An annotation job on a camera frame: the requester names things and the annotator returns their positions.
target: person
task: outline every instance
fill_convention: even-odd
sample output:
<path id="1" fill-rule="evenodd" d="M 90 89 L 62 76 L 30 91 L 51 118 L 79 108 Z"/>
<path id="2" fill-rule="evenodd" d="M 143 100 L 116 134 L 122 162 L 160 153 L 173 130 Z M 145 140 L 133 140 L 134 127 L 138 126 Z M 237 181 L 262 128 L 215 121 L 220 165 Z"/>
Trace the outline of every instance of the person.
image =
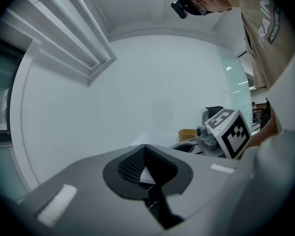
<path id="1" fill-rule="evenodd" d="M 256 103 L 254 101 L 251 103 L 251 105 L 252 105 L 252 111 L 257 109 Z M 256 122 L 255 118 L 256 118 L 256 114 L 253 113 L 252 114 L 252 123 Z"/>
<path id="2" fill-rule="evenodd" d="M 247 52 L 254 72 L 254 86 L 270 89 L 284 72 L 295 53 L 295 32 L 288 18 L 274 0 L 190 0 L 200 13 L 222 12 L 239 7 L 246 35 Z M 266 126 L 247 148 L 258 146 L 280 131 L 280 123 L 271 113 Z"/>
<path id="3" fill-rule="evenodd" d="M 266 108 L 261 111 L 261 129 L 269 122 L 271 119 L 271 107 L 270 102 L 266 100 Z"/>

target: ceiling light fixture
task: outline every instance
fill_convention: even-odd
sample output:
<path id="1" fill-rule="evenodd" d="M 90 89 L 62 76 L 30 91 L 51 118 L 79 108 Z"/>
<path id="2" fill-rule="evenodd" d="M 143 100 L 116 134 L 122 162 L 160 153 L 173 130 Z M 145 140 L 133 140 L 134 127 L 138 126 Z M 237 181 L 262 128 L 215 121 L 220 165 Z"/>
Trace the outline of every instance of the ceiling light fixture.
<path id="1" fill-rule="evenodd" d="M 245 82 L 239 83 L 239 85 L 245 84 L 245 83 L 247 83 L 247 82 L 248 82 L 248 81 L 245 81 Z"/>

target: white ceiling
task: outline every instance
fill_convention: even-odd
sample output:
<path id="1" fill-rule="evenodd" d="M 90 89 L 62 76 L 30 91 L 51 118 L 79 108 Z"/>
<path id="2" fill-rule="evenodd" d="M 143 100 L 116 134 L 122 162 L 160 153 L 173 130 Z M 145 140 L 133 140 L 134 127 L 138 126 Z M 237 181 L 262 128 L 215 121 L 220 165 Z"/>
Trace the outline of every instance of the white ceiling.
<path id="1" fill-rule="evenodd" d="M 236 55 L 245 48 L 239 9 L 181 19 L 171 8 L 176 0 L 93 0 L 110 41 L 140 35 L 180 35 L 220 45 Z"/>
<path id="2" fill-rule="evenodd" d="M 211 31 L 222 13 L 214 13 L 205 17 L 189 15 L 181 19 L 171 8 L 176 0 L 96 0 L 109 23 L 111 29 L 141 21 L 155 21 L 162 24 L 167 20 L 175 20 L 177 24 L 185 24 L 187 28 L 198 27 Z"/>

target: beige t-shirt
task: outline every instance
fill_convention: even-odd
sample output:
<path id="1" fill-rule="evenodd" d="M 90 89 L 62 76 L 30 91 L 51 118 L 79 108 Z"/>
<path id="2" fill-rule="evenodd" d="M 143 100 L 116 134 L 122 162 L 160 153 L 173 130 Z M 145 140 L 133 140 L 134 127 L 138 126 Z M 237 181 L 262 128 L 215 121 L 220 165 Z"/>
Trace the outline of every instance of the beige t-shirt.
<path id="1" fill-rule="evenodd" d="M 295 52 L 295 32 L 274 0 L 239 0 L 255 87 L 270 89 Z"/>

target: window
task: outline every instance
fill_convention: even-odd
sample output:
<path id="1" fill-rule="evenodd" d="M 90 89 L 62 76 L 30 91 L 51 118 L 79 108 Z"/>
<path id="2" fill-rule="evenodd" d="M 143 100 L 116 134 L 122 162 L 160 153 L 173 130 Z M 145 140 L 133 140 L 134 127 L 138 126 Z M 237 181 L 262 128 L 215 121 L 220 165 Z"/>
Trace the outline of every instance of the window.
<path id="1" fill-rule="evenodd" d="M 0 39 L 0 142 L 10 141 L 11 92 L 24 52 Z"/>

